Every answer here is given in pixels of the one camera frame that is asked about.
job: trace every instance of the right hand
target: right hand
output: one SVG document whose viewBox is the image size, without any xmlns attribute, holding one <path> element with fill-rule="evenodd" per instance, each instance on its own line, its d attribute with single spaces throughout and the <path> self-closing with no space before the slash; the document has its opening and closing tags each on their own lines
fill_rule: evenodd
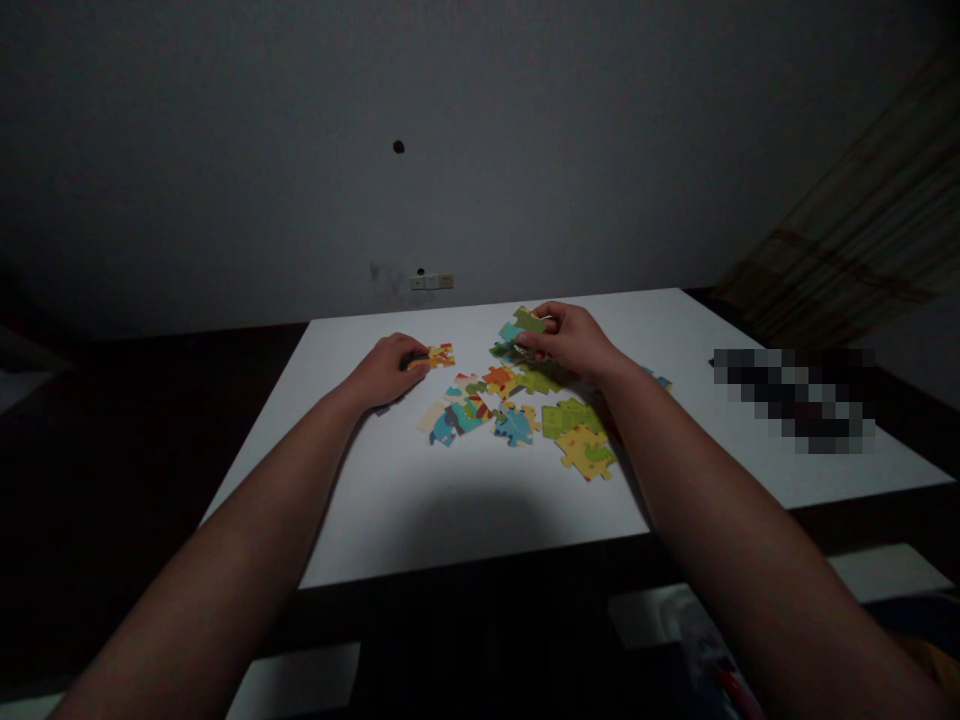
<svg viewBox="0 0 960 720">
<path fill-rule="evenodd" d="M 532 314 L 544 321 L 546 332 L 520 333 L 517 342 L 536 350 L 538 359 L 542 354 L 549 355 L 592 383 L 614 372 L 625 361 L 630 362 L 607 339 L 593 316 L 579 305 L 547 302 Z"/>
</svg>

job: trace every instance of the curtain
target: curtain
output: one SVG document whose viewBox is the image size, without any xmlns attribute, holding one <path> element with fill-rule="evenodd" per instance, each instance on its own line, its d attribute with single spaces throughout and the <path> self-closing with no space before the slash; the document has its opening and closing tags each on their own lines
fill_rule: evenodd
<svg viewBox="0 0 960 720">
<path fill-rule="evenodd" d="M 773 347 L 835 347 L 944 292 L 960 260 L 960 43 L 941 50 L 713 296 Z"/>
</svg>

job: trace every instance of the forearm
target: forearm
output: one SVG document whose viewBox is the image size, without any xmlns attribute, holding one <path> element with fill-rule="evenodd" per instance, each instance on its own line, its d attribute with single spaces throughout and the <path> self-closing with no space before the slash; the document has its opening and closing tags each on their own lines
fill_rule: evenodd
<svg viewBox="0 0 960 720">
<path fill-rule="evenodd" d="M 632 362 L 600 384 L 654 528 L 768 703 L 804 716 L 941 707 L 793 518 L 669 393 Z"/>
<path fill-rule="evenodd" d="M 58 713 L 222 716 L 299 583 L 362 413 L 342 387 L 320 400 L 171 560 Z"/>
</svg>

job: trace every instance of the blue puzzle piece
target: blue puzzle piece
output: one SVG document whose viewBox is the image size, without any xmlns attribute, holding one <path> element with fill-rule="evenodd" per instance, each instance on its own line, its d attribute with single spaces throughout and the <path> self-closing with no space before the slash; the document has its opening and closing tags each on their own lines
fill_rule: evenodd
<svg viewBox="0 0 960 720">
<path fill-rule="evenodd" d="M 456 425 L 460 428 L 461 435 L 466 435 L 471 430 L 483 425 L 483 420 L 478 420 L 475 415 L 471 417 L 471 413 L 468 413 L 467 408 L 463 405 L 451 405 L 450 411 L 456 418 Z"/>
<path fill-rule="evenodd" d="M 437 422 L 433 425 L 433 430 L 430 431 L 431 445 L 433 445 L 434 440 L 437 440 L 447 447 L 450 447 L 453 439 L 457 436 L 456 429 L 454 428 L 454 417 L 455 416 L 450 413 L 450 409 L 447 408 L 447 412 L 437 418 Z"/>
<path fill-rule="evenodd" d="M 519 408 L 507 410 L 503 403 L 500 403 L 500 412 L 503 419 L 498 419 L 494 426 L 494 435 L 509 438 L 507 445 L 510 447 L 518 447 L 518 441 L 525 442 L 527 445 L 533 444 L 533 430 L 530 422 Z"/>
<path fill-rule="evenodd" d="M 500 328 L 500 337 L 503 338 L 504 342 L 516 342 L 517 336 L 523 332 L 523 328 L 519 328 L 516 325 L 504 325 Z"/>
</svg>

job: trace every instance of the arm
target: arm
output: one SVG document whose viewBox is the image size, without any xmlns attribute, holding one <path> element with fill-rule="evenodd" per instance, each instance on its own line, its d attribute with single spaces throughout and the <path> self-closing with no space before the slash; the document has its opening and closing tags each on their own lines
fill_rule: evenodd
<svg viewBox="0 0 960 720">
<path fill-rule="evenodd" d="M 947 717 L 777 501 L 583 308 L 546 303 L 520 342 L 603 391 L 657 533 L 773 716 Z"/>
<path fill-rule="evenodd" d="M 56 718 L 223 717 L 257 644 L 296 590 L 364 413 L 427 373 L 395 334 L 324 396 L 163 569 Z"/>
</svg>

